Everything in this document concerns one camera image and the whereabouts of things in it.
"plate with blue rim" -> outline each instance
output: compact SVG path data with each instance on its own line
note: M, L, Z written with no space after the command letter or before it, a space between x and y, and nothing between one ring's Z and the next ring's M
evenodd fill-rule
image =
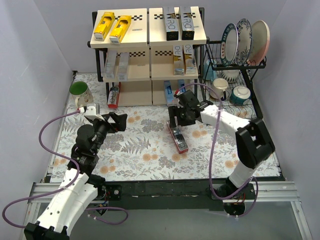
M248 19L241 19L237 25L238 48L233 63L242 66L247 62L252 45L252 29Z
M222 38L221 38L221 49L220 49L220 58L222 64L227 67L229 66L235 56L238 49L238 31L237 26L233 23L229 23L228 26L224 29Z

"green mug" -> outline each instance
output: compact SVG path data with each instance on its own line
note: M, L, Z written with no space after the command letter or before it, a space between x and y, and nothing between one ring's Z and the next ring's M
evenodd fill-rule
M76 108L81 108L83 106L87 106L87 104L94 103L94 97L92 96L88 85L84 81L74 82L70 86L69 92L75 101Z

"white mug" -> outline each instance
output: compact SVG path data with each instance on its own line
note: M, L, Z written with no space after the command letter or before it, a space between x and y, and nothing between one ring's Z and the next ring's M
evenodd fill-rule
M77 81L73 83L69 88L69 92L75 101L76 108L81 108L83 106L87 106L87 104L94 103L94 97L92 96L88 85L84 81Z
M216 78L213 83L212 83L212 89L214 90L214 93L211 91L209 94L211 97L216 99L217 97L220 98L222 101L227 99L227 93L226 90L228 88L229 84L228 81L225 80L224 78Z

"dish rack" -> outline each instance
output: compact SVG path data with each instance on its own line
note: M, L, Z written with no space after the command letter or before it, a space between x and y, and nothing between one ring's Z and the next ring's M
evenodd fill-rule
M201 61L203 65L200 66L201 67L200 72L201 72L201 78L203 79L203 82L206 85L208 86L211 85L211 81L206 80L207 74L210 68L213 71L216 71L218 78L221 78L221 73L223 70L239 71L239 77L236 80L236 82L229 83L228 89L226 90L227 99L225 101L222 101L222 108L225 109L227 112L241 118L262 119L263 114L254 91L253 78L255 77L259 69L264 69L266 67L267 57L264 57L264 59L258 64L256 64L255 62L252 62L252 65L249 65L247 63L242 66L231 64L230 66L226 67L222 64L222 61L221 61L221 52L220 52L221 41L210 41L209 39L207 39L207 44L201 47L203 48L204 55L203 55L203 60ZM204 72L204 64L207 60L209 61L209 65L207 70ZM230 96L231 96L232 90L236 86L246 86L250 90L251 100L248 102L248 104L236 105L230 102ZM209 92L205 90L203 87L201 87L201 94L203 99L210 100L216 105L220 104L219 101L212 98L209 95Z

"yellow box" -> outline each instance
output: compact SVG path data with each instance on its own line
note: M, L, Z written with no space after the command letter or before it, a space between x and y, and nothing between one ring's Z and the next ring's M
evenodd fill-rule
M93 32L95 40L104 41L108 35L108 32L111 29L112 24L114 24L114 21L115 21L114 12L110 12L110 11L104 12L98 26L96 26Z
M131 24L131 16L123 15L123 16L119 17L112 32L110 33L110 36L109 36L110 41L113 44L121 43L126 32L128 31L130 24Z

